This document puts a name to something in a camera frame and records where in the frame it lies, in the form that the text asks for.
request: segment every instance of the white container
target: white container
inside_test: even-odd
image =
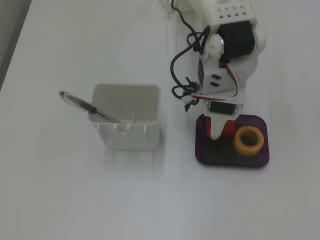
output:
[[[92,105],[122,123],[89,119],[112,151],[155,151],[160,145],[160,90],[155,85],[99,84]]]

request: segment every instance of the red wire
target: red wire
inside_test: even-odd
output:
[[[232,69],[230,68],[229,64],[225,63],[225,68],[228,72],[228,74],[230,75],[230,77],[233,79],[235,87],[236,87],[236,93],[235,95],[233,95],[231,98],[234,98],[235,96],[238,95],[238,83],[237,83],[237,78],[235,76],[235,74],[232,72]],[[203,99],[203,100],[211,100],[211,101],[225,101],[227,99],[220,99],[220,98],[212,98],[212,97],[208,97],[208,96],[202,96],[202,95],[194,95],[192,94],[191,97],[193,97],[194,99]]]

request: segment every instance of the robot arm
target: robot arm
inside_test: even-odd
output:
[[[169,0],[172,9],[179,12],[188,27],[182,12],[175,7],[183,4],[195,11],[204,28],[196,33],[191,27],[195,42],[179,53],[171,63],[171,73],[182,96],[176,96],[185,104],[186,111],[191,105],[203,101],[203,113],[211,118],[210,135],[220,137],[228,120],[235,120],[241,113],[245,100],[247,79],[254,73],[258,55],[266,46],[266,36],[257,30],[257,18],[249,0]],[[187,51],[199,52],[198,81],[182,85],[174,74],[174,63]]]

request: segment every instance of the white 3d-printed robot arm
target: white 3d-printed robot arm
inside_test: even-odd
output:
[[[175,0],[174,6],[182,12],[194,10],[201,29],[210,26],[200,54],[199,91],[181,100],[189,104],[205,99],[203,113],[211,117],[211,138],[217,139],[225,123],[241,113],[246,82],[256,70],[266,36],[256,29],[258,21],[249,0]]]

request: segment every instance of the yellow tape roll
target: yellow tape roll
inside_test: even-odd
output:
[[[258,154],[265,143],[262,132],[254,126],[241,127],[234,136],[234,149],[241,155],[254,156]]]

